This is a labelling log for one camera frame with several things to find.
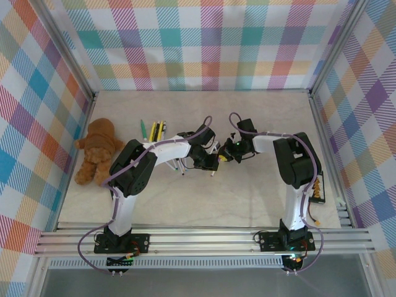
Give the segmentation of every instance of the white table surface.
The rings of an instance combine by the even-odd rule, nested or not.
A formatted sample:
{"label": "white table surface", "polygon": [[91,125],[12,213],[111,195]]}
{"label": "white table surface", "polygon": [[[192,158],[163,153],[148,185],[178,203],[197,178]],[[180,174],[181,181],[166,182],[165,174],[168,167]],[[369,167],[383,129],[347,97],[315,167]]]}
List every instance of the white table surface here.
{"label": "white table surface", "polygon": [[[339,228],[335,197],[305,93],[102,91],[91,121],[106,117],[114,123],[118,138],[142,142],[140,119],[144,120],[147,134],[154,121],[166,120],[165,138],[170,138],[179,132],[195,131],[210,114],[216,140],[223,144],[234,132],[228,122],[232,111],[243,119],[251,118],[258,131],[290,134],[303,131],[308,135],[324,168],[326,192],[326,203],[312,205],[311,212],[321,221],[322,228]],[[74,174],[83,158],[80,151]],[[285,208],[285,194],[275,156],[267,153],[241,164],[221,162],[214,177],[201,170],[189,170],[181,176],[180,172],[161,164],[154,169],[131,215],[134,223],[144,224],[278,226]],[[94,182],[79,186],[72,179],[59,221],[107,222],[111,213],[108,190]]]}

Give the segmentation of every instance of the teddy bear leg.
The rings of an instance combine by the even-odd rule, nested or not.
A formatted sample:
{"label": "teddy bear leg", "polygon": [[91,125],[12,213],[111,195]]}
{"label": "teddy bear leg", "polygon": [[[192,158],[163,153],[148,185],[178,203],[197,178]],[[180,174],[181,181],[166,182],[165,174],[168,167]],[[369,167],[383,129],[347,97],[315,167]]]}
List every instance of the teddy bear leg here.
{"label": "teddy bear leg", "polygon": [[106,178],[110,176],[109,170],[111,167],[111,160],[101,162],[97,166],[97,172],[95,173],[95,182],[100,186]]}
{"label": "teddy bear leg", "polygon": [[76,173],[74,180],[77,184],[89,184],[93,180],[97,166],[84,159],[80,170]]}

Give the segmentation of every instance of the colorful checkered fabric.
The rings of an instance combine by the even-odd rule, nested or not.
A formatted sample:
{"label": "colorful checkered fabric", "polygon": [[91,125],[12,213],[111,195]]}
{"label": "colorful checkered fabric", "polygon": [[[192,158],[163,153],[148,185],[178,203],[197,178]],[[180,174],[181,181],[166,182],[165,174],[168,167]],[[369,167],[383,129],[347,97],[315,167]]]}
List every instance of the colorful checkered fabric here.
{"label": "colorful checkered fabric", "polygon": [[0,2],[0,296],[20,296],[88,99],[27,0]]}
{"label": "colorful checkered fabric", "polygon": [[307,88],[354,1],[46,0],[105,90]]}
{"label": "colorful checkered fabric", "polygon": [[317,102],[359,227],[396,296],[396,1],[371,1]]}

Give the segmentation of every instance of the teddy bear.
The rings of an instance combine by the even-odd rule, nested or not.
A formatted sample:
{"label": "teddy bear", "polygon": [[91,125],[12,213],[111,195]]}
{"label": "teddy bear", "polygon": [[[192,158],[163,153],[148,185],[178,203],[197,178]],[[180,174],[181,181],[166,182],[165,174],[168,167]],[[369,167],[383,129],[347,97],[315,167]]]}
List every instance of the teddy bear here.
{"label": "teddy bear", "polygon": [[114,125],[109,119],[96,119],[88,125],[88,134],[74,142],[84,149],[84,161],[74,177],[77,184],[88,184],[93,179],[98,185],[110,176],[111,158],[115,151],[122,150],[124,142],[115,138]]}

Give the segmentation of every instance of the plaid backdrop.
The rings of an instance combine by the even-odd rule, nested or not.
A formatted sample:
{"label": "plaid backdrop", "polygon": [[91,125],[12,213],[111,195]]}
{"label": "plaid backdrop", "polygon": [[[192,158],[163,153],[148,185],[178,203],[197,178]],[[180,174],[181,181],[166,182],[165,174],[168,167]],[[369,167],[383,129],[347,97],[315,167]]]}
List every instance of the plaid backdrop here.
{"label": "plaid backdrop", "polygon": [[46,0],[105,90],[307,88],[354,2]]}
{"label": "plaid backdrop", "polygon": [[371,0],[316,98],[359,227],[396,296],[396,0]]}
{"label": "plaid backdrop", "polygon": [[0,296],[20,296],[88,99],[27,0],[0,2]]}

